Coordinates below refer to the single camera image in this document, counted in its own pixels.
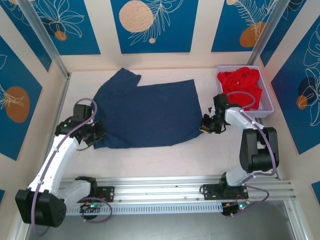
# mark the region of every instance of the red garment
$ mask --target red garment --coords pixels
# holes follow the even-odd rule
[[[260,78],[260,73],[257,69],[250,69],[245,66],[234,72],[219,72],[217,78],[222,85],[223,94],[243,91],[254,96],[255,104],[245,108],[246,111],[259,108],[262,89],[257,84]],[[239,104],[241,107],[250,105],[253,102],[252,97],[244,93],[230,94],[228,100],[231,104]]]

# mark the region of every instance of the beige wall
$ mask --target beige wall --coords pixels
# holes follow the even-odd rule
[[[225,0],[198,0],[190,53],[121,54],[110,0],[84,0],[101,55],[62,56],[70,71],[210,68],[245,64],[250,51],[211,53]]]
[[[0,19],[0,36],[42,85],[18,160],[0,154],[0,189],[6,192],[0,206],[0,239],[6,239],[18,210],[16,192],[28,186],[44,159],[64,80],[54,65],[49,73],[44,69],[1,7]]]
[[[283,179],[291,180],[295,194],[315,239],[319,239],[320,236],[320,206],[311,184],[320,181],[320,145],[301,155],[298,154],[270,83],[320,15],[319,6],[319,0],[306,1],[266,67],[261,68],[275,108],[275,112],[267,117],[264,122],[266,125],[275,127],[278,132],[280,156],[278,169]]]

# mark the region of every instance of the white floor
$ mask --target white floor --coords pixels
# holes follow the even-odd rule
[[[218,94],[216,69],[133,70],[142,76],[139,86],[194,79],[202,113],[208,112]],[[61,121],[72,115],[75,102],[93,98],[116,71],[79,71],[71,76]],[[168,147],[109,149],[93,147],[77,151],[64,178],[88,177],[180,177],[220,175],[239,163],[241,134],[231,126],[218,134],[201,134]]]

